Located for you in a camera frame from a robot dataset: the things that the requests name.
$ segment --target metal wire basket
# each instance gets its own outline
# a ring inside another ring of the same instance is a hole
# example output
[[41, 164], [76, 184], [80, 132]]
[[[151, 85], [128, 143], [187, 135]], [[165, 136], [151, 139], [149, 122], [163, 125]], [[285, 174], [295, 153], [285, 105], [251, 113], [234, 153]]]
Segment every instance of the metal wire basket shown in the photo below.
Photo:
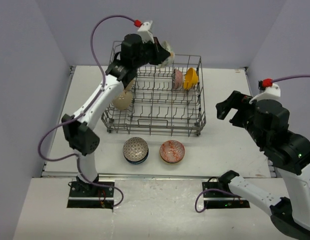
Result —
[[[120, 45], [120, 41], [114, 42], [110, 61]], [[184, 75], [189, 68], [196, 69], [198, 84], [189, 90], [173, 90], [174, 69]], [[133, 100], [126, 110], [111, 103], [102, 114], [107, 132], [199, 136], [206, 125], [201, 56], [176, 54], [169, 67], [143, 66], [130, 91]]]

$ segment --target orange patterned bowl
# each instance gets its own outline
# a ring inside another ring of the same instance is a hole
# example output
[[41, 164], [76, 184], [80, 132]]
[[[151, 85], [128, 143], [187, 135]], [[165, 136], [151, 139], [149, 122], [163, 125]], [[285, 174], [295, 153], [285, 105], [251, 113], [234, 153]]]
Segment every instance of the orange patterned bowl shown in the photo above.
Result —
[[178, 141], [169, 140], [162, 144], [159, 153], [165, 162], [176, 164], [185, 156], [185, 147]]

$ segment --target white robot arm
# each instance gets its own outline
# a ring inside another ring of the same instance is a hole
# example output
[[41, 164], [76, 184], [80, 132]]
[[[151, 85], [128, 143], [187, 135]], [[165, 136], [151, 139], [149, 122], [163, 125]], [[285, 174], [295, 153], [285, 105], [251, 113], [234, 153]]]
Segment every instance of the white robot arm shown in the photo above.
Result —
[[106, 70], [106, 81], [101, 83], [89, 99], [72, 116], [62, 117], [65, 139], [78, 156], [78, 178], [85, 182], [98, 180], [94, 151], [100, 139], [93, 132], [97, 121], [109, 103], [137, 76], [143, 65], [160, 65], [171, 53], [165, 50], [151, 33], [152, 21], [144, 22], [137, 34], [125, 36], [121, 51], [115, 54]]
[[230, 123], [245, 128], [260, 151], [278, 168], [289, 198], [272, 195], [234, 171], [219, 177], [218, 182], [221, 190], [262, 209], [283, 234], [310, 240], [310, 142], [288, 130], [289, 111], [276, 101], [280, 97], [279, 86], [272, 84], [263, 90], [254, 98], [234, 91], [216, 105], [217, 118], [223, 120], [230, 109], [237, 109]]

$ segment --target bowl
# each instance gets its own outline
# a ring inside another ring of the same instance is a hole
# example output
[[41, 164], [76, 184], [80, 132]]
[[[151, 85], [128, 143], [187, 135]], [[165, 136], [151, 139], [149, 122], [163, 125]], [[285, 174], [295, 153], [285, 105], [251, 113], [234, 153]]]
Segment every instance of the bowl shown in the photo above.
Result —
[[169, 164], [176, 164], [184, 158], [185, 147], [178, 141], [169, 140], [161, 145], [159, 153], [165, 162]]
[[183, 85], [184, 82], [184, 75], [183, 73], [178, 70], [178, 69], [174, 69], [174, 73], [173, 73], [173, 89], [176, 90], [179, 87], [181, 87]]
[[124, 157], [131, 164], [144, 162], [147, 159], [148, 153], [148, 145], [141, 137], [132, 137], [123, 146]]

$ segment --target gray wall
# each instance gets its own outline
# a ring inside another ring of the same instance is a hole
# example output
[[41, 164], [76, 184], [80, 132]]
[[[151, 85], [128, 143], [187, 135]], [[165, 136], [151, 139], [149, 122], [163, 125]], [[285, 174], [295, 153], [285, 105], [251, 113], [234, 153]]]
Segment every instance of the gray wall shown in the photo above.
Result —
[[40, 176], [37, 143], [57, 122], [68, 73], [37, 3], [0, 1], [0, 240], [13, 238], [31, 177]]
[[[202, 55], [205, 67], [248, 66], [285, 0], [37, 0], [66, 60], [95, 65], [89, 37], [111, 14], [153, 20], [153, 33], [176, 53]], [[112, 19], [96, 34], [97, 56], [108, 64], [112, 42], [136, 29]]]
[[[310, 74], [310, 0], [288, 0], [248, 69], [254, 94], [257, 82]], [[310, 78], [279, 83], [281, 102], [290, 111], [291, 130], [310, 139]]]

